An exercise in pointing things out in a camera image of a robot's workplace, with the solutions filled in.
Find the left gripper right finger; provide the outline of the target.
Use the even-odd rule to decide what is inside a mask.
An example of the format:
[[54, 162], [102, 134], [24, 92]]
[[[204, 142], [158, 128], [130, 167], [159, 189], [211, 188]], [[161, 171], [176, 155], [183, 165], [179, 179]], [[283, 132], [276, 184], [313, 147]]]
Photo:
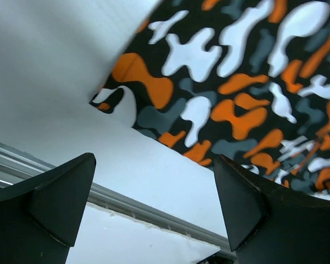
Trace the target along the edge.
[[214, 177], [239, 263], [330, 263], [329, 200], [288, 189], [222, 155]]

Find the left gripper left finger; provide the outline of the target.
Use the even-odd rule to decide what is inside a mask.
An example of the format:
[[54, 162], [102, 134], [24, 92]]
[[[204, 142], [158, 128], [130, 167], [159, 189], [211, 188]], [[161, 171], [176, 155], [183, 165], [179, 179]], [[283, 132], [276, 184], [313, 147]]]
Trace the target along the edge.
[[84, 153], [0, 189], [0, 263], [65, 263], [75, 245], [96, 168]]

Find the orange camouflage shorts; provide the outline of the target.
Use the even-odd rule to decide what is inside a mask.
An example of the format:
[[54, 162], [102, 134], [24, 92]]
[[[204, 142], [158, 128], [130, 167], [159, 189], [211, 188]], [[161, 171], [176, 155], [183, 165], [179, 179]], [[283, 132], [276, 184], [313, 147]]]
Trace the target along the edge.
[[330, 1], [160, 1], [90, 104], [208, 169], [330, 195]]

